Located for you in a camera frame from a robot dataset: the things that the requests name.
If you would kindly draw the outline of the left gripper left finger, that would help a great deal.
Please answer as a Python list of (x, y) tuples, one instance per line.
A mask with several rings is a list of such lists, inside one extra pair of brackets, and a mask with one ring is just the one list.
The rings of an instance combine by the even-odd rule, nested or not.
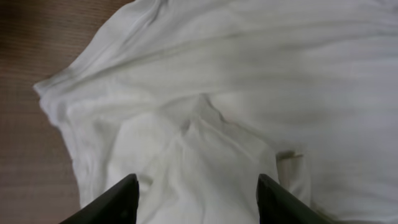
[(136, 224), (139, 182), (129, 174), (60, 224)]

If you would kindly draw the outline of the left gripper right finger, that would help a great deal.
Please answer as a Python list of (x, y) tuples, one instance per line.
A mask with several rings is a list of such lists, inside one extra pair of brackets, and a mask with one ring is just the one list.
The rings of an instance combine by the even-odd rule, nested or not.
[(266, 174), (257, 181), (256, 200), (260, 224), (329, 224)]

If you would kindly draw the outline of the white t-shirt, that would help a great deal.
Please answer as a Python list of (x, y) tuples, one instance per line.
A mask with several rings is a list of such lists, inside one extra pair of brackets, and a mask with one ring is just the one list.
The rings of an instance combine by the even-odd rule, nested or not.
[(81, 206), (257, 223), (267, 174), (337, 223), (397, 222), (397, 2), (134, 1), (35, 84)]

